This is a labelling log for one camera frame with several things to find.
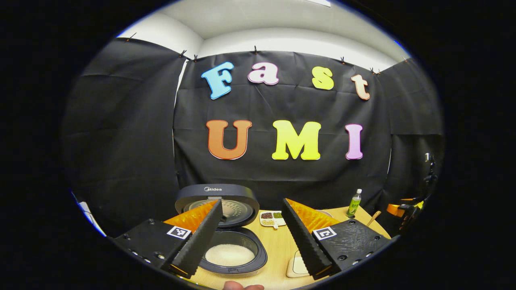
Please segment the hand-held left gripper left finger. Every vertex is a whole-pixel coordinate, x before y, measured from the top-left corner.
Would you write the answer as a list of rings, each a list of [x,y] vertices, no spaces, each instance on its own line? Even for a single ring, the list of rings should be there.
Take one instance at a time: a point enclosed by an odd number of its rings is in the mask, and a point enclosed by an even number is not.
[[[190,278],[196,273],[222,216],[222,201],[216,199],[165,222],[148,219],[113,242],[154,268]]]

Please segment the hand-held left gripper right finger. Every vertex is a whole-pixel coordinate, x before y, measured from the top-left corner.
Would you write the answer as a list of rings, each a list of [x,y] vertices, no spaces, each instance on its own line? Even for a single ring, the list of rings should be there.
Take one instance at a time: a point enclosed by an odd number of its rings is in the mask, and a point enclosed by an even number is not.
[[[351,272],[392,244],[356,219],[339,222],[299,202],[282,202],[282,217],[315,280]]]

